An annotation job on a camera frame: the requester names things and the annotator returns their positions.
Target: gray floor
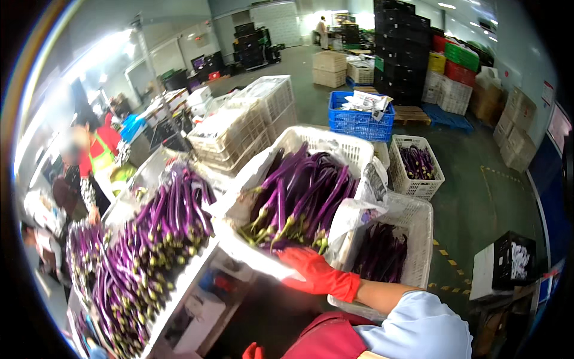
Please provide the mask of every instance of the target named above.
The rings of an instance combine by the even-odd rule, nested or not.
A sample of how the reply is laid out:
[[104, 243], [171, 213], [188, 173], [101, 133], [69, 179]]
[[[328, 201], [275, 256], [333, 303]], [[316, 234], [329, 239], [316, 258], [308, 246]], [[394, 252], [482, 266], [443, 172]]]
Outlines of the gray floor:
[[[327, 102], [334, 89], [312, 83], [312, 55], [318, 50], [315, 46], [285, 49], [281, 63], [215, 81], [210, 87], [217, 96], [260, 76], [288, 74], [299, 123], [328, 126]], [[350, 91], [347, 86], [337, 90]], [[463, 318], [468, 318], [470, 308], [464, 291], [470, 289], [465, 280], [472, 280], [475, 253], [512, 230], [536, 240], [540, 266], [545, 266], [546, 257], [536, 200], [526, 175], [507, 168], [492, 139], [492, 129], [480, 125], [472, 115], [468, 117], [475, 128], [470, 134], [441, 125], [395, 123], [393, 127], [393, 134], [425, 137], [444, 172], [445, 182], [431, 200], [438, 245], [428, 290]]]

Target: crate of eggplants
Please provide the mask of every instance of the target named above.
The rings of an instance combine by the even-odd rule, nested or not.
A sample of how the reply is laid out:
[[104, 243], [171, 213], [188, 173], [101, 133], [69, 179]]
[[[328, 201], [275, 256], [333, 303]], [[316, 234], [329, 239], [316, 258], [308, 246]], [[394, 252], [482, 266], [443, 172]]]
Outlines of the crate of eggplants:
[[432, 163], [428, 148], [423, 150], [415, 145], [399, 148], [406, 175], [415, 180], [435, 179], [435, 166]]
[[328, 152], [279, 149], [258, 194], [250, 223], [238, 233], [250, 245], [269, 251], [288, 246], [312, 247], [323, 254], [335, 212], [344, 198], [352, 198], [359, 184], [347, 165]]
[[104, 232], [101, 224], [90, 225], [87, 221], [74, 222], [68, 227], [66, 263], [72, 285], [85, 304], [90, 303], [95, 270], [100, 262], [100, 246], [108, 244]]
[[148, 324], [165, 308], [189, 260], [214, 235], [210, 215], [201, 209], [202, 202], [214, 201], [199, 175], [188, 169], [173, 173], [172, 180], [126, 222], [116, 243], [102, 252], [92, 302], [118, 357], [140, 355], [147, 345]]
[[399, 283], [406, 258], [406, 235], [393, 235], [394, 226], [377, 223], [364, 234], [352, 272], [362, 279]]

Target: gloved hand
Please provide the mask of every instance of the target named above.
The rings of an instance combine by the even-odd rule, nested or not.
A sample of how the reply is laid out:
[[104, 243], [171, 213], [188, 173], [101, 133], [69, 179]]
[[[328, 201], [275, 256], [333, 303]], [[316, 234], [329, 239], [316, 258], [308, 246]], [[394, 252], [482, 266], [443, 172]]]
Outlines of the gloved hand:
[[241, 359], [265, 359], [263, 356], [263, 347], [257, 346], [257, 343], [251, 343], [250, 346], [245, 349]]
[[307, 280], [285, 278], [283, 283], [288, 287], [310, 294], [331, 294], [348, 303], [355, 298], [360, 284], [358, 274], [334, 269], [311, 248], [287, 248], [278, 255]]

